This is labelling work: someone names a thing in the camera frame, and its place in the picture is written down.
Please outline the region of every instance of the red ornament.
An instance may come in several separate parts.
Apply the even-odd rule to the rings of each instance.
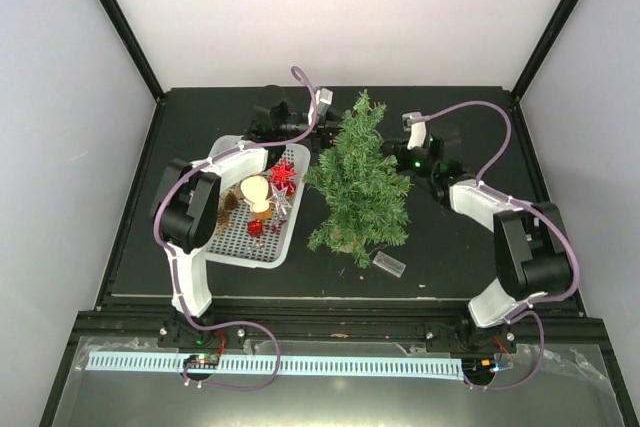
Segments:
[[[286,187],[287,187],[287,195],[293,195],[296,193],[296,184],[294,182],[287,182],[286,183]]]
[[[271,168],[271,179],[269,179],[269,181],[281,189],[287,185],[287,183],[291,182],[289,178],[295,175],[296,172],[293,170],[293,162],[288,163],[286,160],[281,160]]]
[[[262,221],[256,219],[247,222],[247,232],[251,237],[260,237],[263,234]]]

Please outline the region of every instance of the wooden ornament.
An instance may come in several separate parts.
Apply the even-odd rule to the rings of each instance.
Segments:
[[[249,204],[251,213],[261,213],[270,210],[269,182],[260,175],[252,175],[240,183],[240,191],[244,201]]]
[[[272,216],[273,209],[271,208],[271,205],[269,205],[269,208],[264,212],[251,212],[251,217],[259,220],[269,220]]]
[[[238,199],[238,201],[244,200],[244,195],[242,195],[242,190],[240,189],[241,183],[242,182],[238,182],[236,186],[233,188],[233,195],[236,196],[236,199]]]

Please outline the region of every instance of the perforated tray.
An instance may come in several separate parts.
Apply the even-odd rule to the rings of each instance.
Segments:
[[[210,156],[224,152],[236,145],[239,136],[225,135],[216,140],[211,149]],[[239,265],[242,267],[259,267],[273,269],[278,267],[287,257],[291,236],[295,227],[304,182],[302,178],[309,168],[311,154],[309,149],[299,144],[287,145],[282,159],[293,162],[297,175],[292,178],[296,184],[296,192],[289,200],[291,211],[286,217],[287,221],[280,227],[279,233],[274,233],[267,221],[265,233],[260,237],[251,237],[247,233],[247,222],[254,220],[251,217],[249,206],[241,202],[240,207],[231,212],[231,227],[220,236],[214,235],[206,248],[206,259],[224,264]],[[261,244],[256,248],[256,240]]]

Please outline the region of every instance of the clear plastic piece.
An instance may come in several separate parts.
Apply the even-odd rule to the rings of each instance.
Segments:
[[[384,252],[378,252],[373,259],[373,265],[380,267],[382,270],[389,272],[391,275],[400,278],[404,269],[407,267],[399,260],[385,254]]]

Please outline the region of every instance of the pine cone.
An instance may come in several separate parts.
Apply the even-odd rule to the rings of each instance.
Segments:
[[[226,224],[231,220],[231,214],[226,209],[221,209],[218,211],[217,223],[218,224]]]
[[[231,211],[237,209],[240,206],[240,202],[238,202],[236,195],[232,191],[229,191],[224,198],[223,205],[224,210]]]

